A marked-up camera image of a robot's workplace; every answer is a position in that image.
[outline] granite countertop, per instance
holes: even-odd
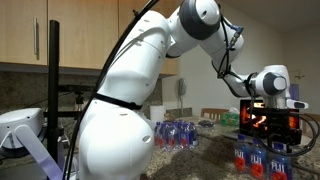
[[[199,146],[192,150],[168,152],[155,148],[146,169],[149,179],[252,179],[238,174],[233,164],[235,140],[222,134],[237,129],[234,126],[216,124],[214,128],[197,127]],[[294,179],[318,179],[320,174],[320,143],[303,156],[292,158]]]

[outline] white wall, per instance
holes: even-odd
[[[304,112],[320,114],[320,26],[284,35],[284,60],[290,80],[299,84],[300,100],[309,103]],[[294,76],[305,77],[300,80]]]
[[[279,33],[230,6],[221,5],[228,20],[245,28],[242,54],[232,63],[239,74],[259,72],[270,64],[282,64],[283,46]],[[200,47],[183,54],[179,63],[179,75],[162,80],[163,104],[167,109],[180,108],[176,89],[180,77],[185,78],[188,84],[184,107],[192,107],[193,115],[199,116],[203,107],[239,108],[239,99],[231,94],[222,80],[216,78],[217,74],[211,67],[209,56]]]

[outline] cabinet door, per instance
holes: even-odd
[[[47,64],[47,1],[0,0],[0,62]]]
[[[129,23],[134,18],[132,10],[140,11],[148,0],[119,0],[119,36],[127,28]],[[152,10],[159,12],[165,18],[169,18],[170,15],[179,7],[179,0],[160,0]],[[176,75],[178,73],[178,60],[177,59],[165,59],[164,65],[160,72],[161,75]]]
[[[60,66],[101,69],[118,40],[117,0],[48,0],[60,23]]]

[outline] blue bottle cap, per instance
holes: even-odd
[[[239,140],[243,140],[246,138],[246,136],[244,134],[238,134],[238,139]]]
[[[276,150],[283,150],[283,144],[279,142],[274,142],[273,143],[273,148]]]
[[[260,144],[260,141],[258,138],[253,138],[252,142],[253,144]]]

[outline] white robot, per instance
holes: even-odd
[[[242,30],[222,16],[214,0],[185,0],[168,19],[148,11],[117,52],[83,117],[80,179],[140,178],[151,160],[154,139],[153,130],[135,110],[153,91],[163,59],[198,45],[236,97],[262,96],[273,108],[307,108],[290,99],[285,66],[235,73],[230,63],[243,45]]]

